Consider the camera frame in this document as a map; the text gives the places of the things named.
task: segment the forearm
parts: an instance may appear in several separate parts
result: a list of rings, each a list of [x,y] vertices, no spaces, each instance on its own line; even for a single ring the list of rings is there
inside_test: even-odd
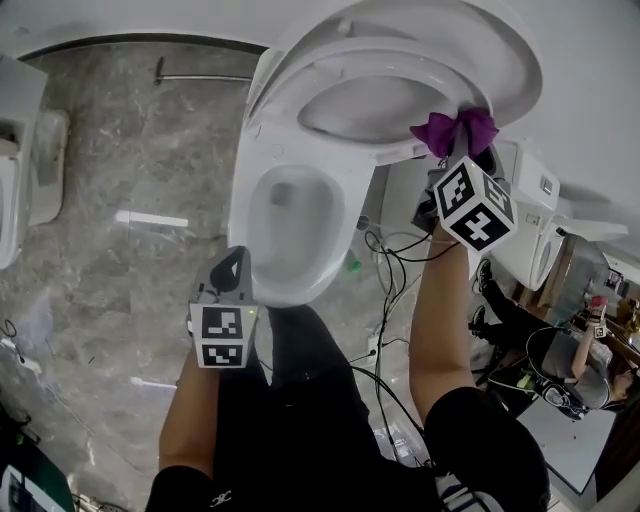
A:
[[[191,349],[160,434],[160,469],[194,467],[213,476],[220,372],[200,368]]]
[[[576,355],[573,357],[573,363],[571,364],[571,371],[576,379],[582,377],[582,374],[587,369],[587,358],[589,357],[589,349],[593,342],[593,334],[595,326],[588,325],[587,330],[582,335],[582,341],[576,350]]]
[[[439,226],[435,241],[453,241]],[[431,244],[429,257],[447,248]],[[462,245],[425,264],[411,325],[411,393],[422,416],[446,392],[473,386],[467,335],[469,261]]]

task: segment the person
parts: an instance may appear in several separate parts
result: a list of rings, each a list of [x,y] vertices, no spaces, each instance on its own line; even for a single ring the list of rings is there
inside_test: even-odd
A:
[[[437,240],[451,240],[439,227]],[[429,254],[436,255],[432,244]],[[426,264],[409,344],[409,383],[435,469],[385,459],[353,371],[308,306],[269,309],[273,378],[187,357],[159,441],[147,512],[329,509],[545,511],[549,479],[529,431],[475,387],[467,335],[468,256]],[[435,479],[460,485],[441,497]]]
[[[502,294],[487,259],[480,262],[474,287],[502,322],[486,323],[484,306],[480,306],[469,324],[475,336],[493,345],[526,353],[538,370],[563,381],[590,409],[601,409],[635,395],[640,379],[631,370],[609,380],[606,366],[590,354],[594,324],[587,326],[580,341],[536,318]]]

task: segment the black t-shirt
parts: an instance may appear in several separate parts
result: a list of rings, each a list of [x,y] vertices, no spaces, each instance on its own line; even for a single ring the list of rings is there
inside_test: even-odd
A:
[[[147,512],[442,510],[433,470],[382,457],[363,423],[366,415],[363,420],[349,393],[337,392],[336,380],[333,375],[291,386],[255,413],[250,435],[219,435],[213,481],[187,467],[161,471]],[[537,443],[485,393],[460,388],[440,398],[427,416],[425,442],[439,473],[455,474],[503,510],[547,509],[549,480]]]

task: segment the purple cloth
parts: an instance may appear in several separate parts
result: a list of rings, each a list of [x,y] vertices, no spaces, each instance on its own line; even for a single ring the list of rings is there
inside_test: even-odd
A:
[[[412,126],[410,130],[414,137],[424,142],[435,156],[444,158],[451,153],[453,139],[460,123],[464,123],[470,131],[469,156],[471,158],[477,157],[487,149],[500,132],[496,128],[493,117],[483,108],[462,110],[458,112],[457,119],[432,112],[429,114],[427,124]]]

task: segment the gray tile floor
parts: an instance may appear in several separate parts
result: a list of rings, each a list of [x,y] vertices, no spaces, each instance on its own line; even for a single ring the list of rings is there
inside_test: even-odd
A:
[[[3,401],[28,411],[43,450],[72,488],[143,510],[157,465],[157,438],[170,389],[189,348],[184,319],[198,265],[219,250],[229,207],[246,84],[153,84],[158,57],[167,72],[250,76],[257,57],[191,45],[136,43],[65,51],[32,65],[50,82],[46,106],[65,110],[71,138],[64,205],[49,225],[29,230],[19,261],[0,275],[0,317],[43,373],[19,368],[0,350]],[[384,172],[370,188],[374,218]],[[130,212],[188,219],[187,228],[131,220]],[[366,353],[383,293],[363,243],[359,273],[341,273],[313,306],[348,358]],[[398,307],[390,336],[408,336],[415,290]],[[476,297],[472,308],[477,305]],[[257,346],[267,364],[268,322]],[[474,357],[485,347],[473,340]],[[383,376],[409,405],[407,349],[385,349]],[[374,428],[382,426],[373,385],[358,377]],[[419,443],[399,408],[385,407],[409,445]]]

